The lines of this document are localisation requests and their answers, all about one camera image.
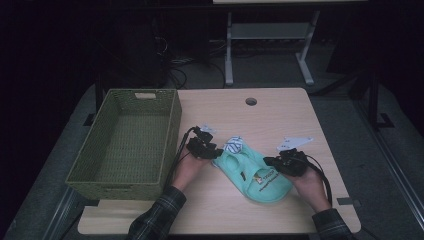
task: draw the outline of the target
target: wrist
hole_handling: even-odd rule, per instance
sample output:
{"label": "wrist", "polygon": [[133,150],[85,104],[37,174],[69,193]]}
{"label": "wrist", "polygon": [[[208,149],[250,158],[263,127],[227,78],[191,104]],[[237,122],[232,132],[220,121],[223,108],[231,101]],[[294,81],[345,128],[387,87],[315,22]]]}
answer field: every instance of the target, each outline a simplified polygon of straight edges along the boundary
{"label": "wrist", "polygon": [[317,201],[310,204],[315,213],[319,213],[328,209],[331,209],[331,204],[327,199],[322,199],[321,201]]}
{"label": "wrist", "polygon": [[178,179],[175,179],[174,182],[172,182],[171,184],[173,187],[177,188],[178,190],[180,190],[181,192],[184,191],[184,189],[186,188],[187,184],[185,184],[182,181],[179,181]]}

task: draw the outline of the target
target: person's left hand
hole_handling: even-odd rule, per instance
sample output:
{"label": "person's left hand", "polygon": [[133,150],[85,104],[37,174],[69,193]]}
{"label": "person's left hand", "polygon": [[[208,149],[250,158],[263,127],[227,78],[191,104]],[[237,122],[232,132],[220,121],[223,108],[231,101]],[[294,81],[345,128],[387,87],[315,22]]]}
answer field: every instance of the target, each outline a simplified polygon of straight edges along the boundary
{"label": "person's left hand", "polygon": [[197,159],[186,147],[183,148],[179,159],[181,159],[181,161],[175,171],[172,186],[178,188],[180,191],[184,191],[187,185],[196,178],[200,169],[209,164],[211,159]]}

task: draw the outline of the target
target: hand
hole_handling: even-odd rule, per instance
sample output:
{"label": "hand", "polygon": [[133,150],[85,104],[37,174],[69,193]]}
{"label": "hand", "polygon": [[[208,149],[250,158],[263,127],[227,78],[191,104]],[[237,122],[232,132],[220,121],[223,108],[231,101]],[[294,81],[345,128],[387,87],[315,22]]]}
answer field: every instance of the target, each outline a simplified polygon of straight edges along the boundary
{"label": "hand", "polygon": [[302,177],[284,176],[292,181],[300,197],[305,200],[316,213],[330,209],[331,205],[325,195],[321,177],[308,167]]}
{"label": "hand", "polygon": [[209,164],[211,159],[197,159],[187,150],[186,147],[183,148],[180,159],[181,161],[175,171],[172,186],[178,188],[180,191],[184,191],[187,185],[196,178],[200,169]]}

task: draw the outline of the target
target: basket handle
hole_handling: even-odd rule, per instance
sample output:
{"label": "basket handle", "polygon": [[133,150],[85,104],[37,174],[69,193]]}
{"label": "basket handle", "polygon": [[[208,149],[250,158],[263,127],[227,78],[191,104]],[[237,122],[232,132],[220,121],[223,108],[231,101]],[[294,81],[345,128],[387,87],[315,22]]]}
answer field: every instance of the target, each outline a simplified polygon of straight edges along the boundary
{"label": "basket handle", "polygon": [[106,191],[106,192],[129,192],[132,190],[133,185],[121,185],[121,186],[103,186],[102,188]]}
{"label": "basket handle", "polygon": [[152,92],[136,92],[134,93],[135,98],[143,100],[143,99],[156,99],[156,93]]}

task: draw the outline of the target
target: table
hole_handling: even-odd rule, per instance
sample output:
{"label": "table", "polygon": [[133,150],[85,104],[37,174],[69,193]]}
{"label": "table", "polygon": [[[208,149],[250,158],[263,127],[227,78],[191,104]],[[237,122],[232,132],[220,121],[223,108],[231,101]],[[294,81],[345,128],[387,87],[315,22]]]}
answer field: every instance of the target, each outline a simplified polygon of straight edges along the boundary
{"label": "table", "polygon": [[[179,90],[183,113],[180,140],[193,126],[208,124],[217,130],[212,142],[222,146],[240,135],[254,150],[276,156],[284,137],[313,137],[299,147],[317,159],[333,191],[334,207],[352,232],[361,228],[343,180],[305,90],[301,88]],[[257,104],[249,106],[247,98]],[[316,232],[312,209],[292,189],[277,203],[259,204],[244,197],[218,168],[202,169],[185,192],[187,202],[170,234],[300,234]],[[101,200],[86,206],[78,225],[82,234],[126,234],[131,222],[147,211],[151,201]]]}
{"label": "table", "polygon": [[[213,0],[214,4],[248,4],[248,3],[325,3],[325,2],[355,2],[366,0]],[[309,22],[296,23],[233,23],[231,12],[228,13],[227,49],[225,56],[225,83],[233,85],[233,70],[231,60],[231,40],[233,39],[303,39],[302,50],[296,53],[296,60],[307,85],[313,85],[314,79],[306,63],[306,55],[311,45],[315,26],[320,11],[315,11]]]}

